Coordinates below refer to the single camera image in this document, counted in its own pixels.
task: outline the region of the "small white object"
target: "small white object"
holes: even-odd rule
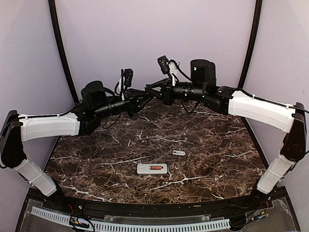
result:
[[[185,151],[176,151],[176,150],[173,150],[173,155],[185,156]]]
[[[251,118],[289,133],[292,127],[295,109],[282,107],[266,101],[251,98],[241,91],[235,91],[229,101],[228,113],[234,116]]]
[[[165,163],[138,164],[137,174],[139,175],[162,175],[168,173],[168,165]]]
[[[265,173],[261,176],[257,183],[257,190],[265,194],[270,193],[275,185],[285,177],[285,174],[293,165],[295,165],[294,161],[288,160],[279,153]]]

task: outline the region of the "black cable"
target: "black cable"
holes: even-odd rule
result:
[[[121,70],[121,89],[120,89],[120,96],[122,96],[124,91],[124,70]]]
[[[120,93],[117,92],[118,86],[119,86],[119,82],[117,82],[115,89],[114,89],[114,92],[115,92],[116,95],[120,96]]]
[[[73,213],[68,213],[68,212],[65,212],[65,211],[63,211],[63,210],[59,210],[59,209],[57,209],[49,200],[47,200],[47,199],[45,199],[45,200],[46,200],[46,201],[49,203],[49,205],[50,205],[51,207],[53,207],[56,211],[59,211],[59,212],[61,212],[61,213],[65,213],[65,214],[69,214],[70,217],[73,216],[73,217],[76,217],[76,218],[84,219],[85,221],[87,221],[87,222],[91,225],[91,227],[92,227],[92,232],[96,232],[95,226],[93,225],[93,223],[92,223],[90,220],[86,219],[85,217],[82,217],[82,216],[78,216],[78,215],[76,215],[76,214],[73,214]]]
[[[252,213],[250,213],[249,216],[245,217],[243,220],[240,220],[239,222],[236,222],[236,223],[232,224],[231,226],[234,226],[234,227],[243,227],[243,226],[247,225],[248,222],[247,222],[246,224],[244,224],[244,225],[236,226],[237,224],[240,224],[241,222],[247,220],[247,219],[250,218],[252,215],[254,215],[254,214],[259,210],[259,207],[258,207],[256,210],[254,210]]]
[[[189,81],[191,81],[191,78],[188,77],[188,76],[180,69],[180,67],[179,67],[179,65],[177,64],[176,61],[174,61],[173,59],[171,59],[169,62],[173,62],[173,63],[175,64],[176,68],[179,70],[179,72],[180,72],[185,78],[187,78]]]
[[[118,116],[118,118],[112,123],[112,124],[110,124],[108,127],[103,127],[103,129],[108,129],[108,128],[110,128],[110,127],[112,127],[113,125],[115,125],[115,123],[120,119],[120,116],[121,116],[121,114],[119,114],[119,116]]]
[[[243,88],[246,77],[248,74],[251,58],[253,55],[253,50],[254,50],[254,44],[256,40],[256,35],[257,35],[257,30],[259,27],[259,22],[260,22],[260,16],[261,16],[261,11],[262,11],[262,0],[256,0],[255,2],[255,10],[254,10],[254,16],[253,16],[253,22],[252,22],[252,27],[251,27],[251,33],[250,33],[250,39],[248,43],[248,48],[247,48],[247,53],[246,53],[246,58],[243,63],[238,87]]]

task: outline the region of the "black joint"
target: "black joint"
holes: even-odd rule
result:
[[[162,56],[158,58],[158,64],[160,65],[161,71],[163,74],[168,74],[169,73],[169,65],[168,65],[169,60],[167,59],[166,56]]]
[[[296,103],[296,107],[304,109],[304,105]],[[298,162],[304,158],[306,152],[306,118],[303,110],[296,109],[294,121],[290,132],[286,134],[283,140],[281,154],[288,160]]]
[[[17,167],[27,158],[21,140],[21,123],[17,111],[10,111],[2,128],[0,154],[2,163],[9,168]]]

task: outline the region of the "small black component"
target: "small black component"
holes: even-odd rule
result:
[[[17,111],[10,111],[5,119],[0,138],[1,161],[9,168],[17,167],[27,158],[21,141],[20,126]]]
[[[166,56],[162,56],[158,58],[158,64],[160,65],[161,71],[163,74],[169,73],[169,60],[166,58]]]
[[[101,81],[92,81],[82,89],[81,94],[85,106],[92,109],[97,104],[106,101],[106,88]]]
[[[304,105],[298,102],[296,107],[304,109]],[[283,140],[283,147],[280,151],[288,160],[296,162],[303,159],[306,152],[306,118],[305,112],[300,109],[295,110],[294,122]]]
[[[131,87],[132,79],[133,79],[133,70],[125,69],[124,78],[125,78],[125,83],[124,83],[125,87]]]
[[[209,88],[216,86],[215,64],[205,59],[194,59],[190,62],[191,80],[194,84],[208,83]]]

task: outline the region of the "cable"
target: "cable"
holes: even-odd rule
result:
[[[176,68],[179,70],[179,72],[185,77],[187,78],[189,81],[191,81],[191,78],[188,77],[180,68],[179,68],[179,65],[177,64],[176,61],[174,61],[173,59],[171,59],[169,62],[173,62],[176,66]]]
[[[115,92],[116,95],[120,96],[120,93],[117,93],[118,86],[119,86],[119,82],[117,82],[115,89],[114,89],[114,92]]]
[[[267,210],[268,210],[268,208],[269,208],[269,203],[268,203],[267,201],[264,202],[264,203],[267,205]],[[250,214],[249,214],[247,217],[245,217],[243,220],[241,220],[241,221],[239,221],[239,222],[236,222],[236,223],[232,224],[231,226],[234,226],[234,227],[244,227],[245,225],[248,225],[250,222],[253,222],[252,220],[250,220],[250,221],[246,222],[246,223],[243,224],[243,225],[238,225],[238,226],[236,226],[237,224],[240,224],[241,222],[247,220],[247,219],[250,218],[252,215],[254,215],[254,214],[259,210],[259,208],[262,206],[262,204],[263,204],[263,203],[261,203],[261,204],[257,207],[257,209],[255,209],[252,213],[250,213]]]
[[[67,214],[67,212],[65,212],[65,211],[63,211],[63,210],[57,209],[49,200],[45,199],[45,201],[48,202],[49,205],[50,205],[51,207],[53,207],[56,211],[59,211],[59,212],[64,213],[64,214]],[[68,204],[68,206],[71,208],[71,213],[69,214],[70,217],[73,216],[73,217],[76,217],[76,218],[84,219],[85,221],[87,221],[87,222],[91,225],[91,227],[92,227],[92,232],[96,232],[95,226],[93,225],[93,223],[92,223],[90,220],[86,219],[85,217],[81,217],[81,216],[78,216],[78,215],[74,214],[74,213],[73,213],[73,207],[72,207],[72,205]]]
[[[243,221],[247,220],[248,218],[250,218],[250,217],[251,217],[253,214],[255,214],[257,211],[258,211],[258,208],[257,208],[255,211],[253,211],[252,213],[250,213],[249,216],[245,217],[243,220],[241,220],[241,221],[239,221],[239,222],[237,222],[237,223],[232,224],[231,226],[234,226],[234,227],[243,227],[243,226],[247,225],[247,223],[246,223],[245,225],[236,226],[237,224],[240,224],[241,222],[243,222]]]
[[[103,129],[108,129],[108,128],[110,128],[110,127],[112,127],[113,125],[115,125],[115,123],[120,119],[120,116],[121,116],[121,114],[119,114],[119,117],[112,123],[112,124],[110,124],[108,127],[103,127]]]

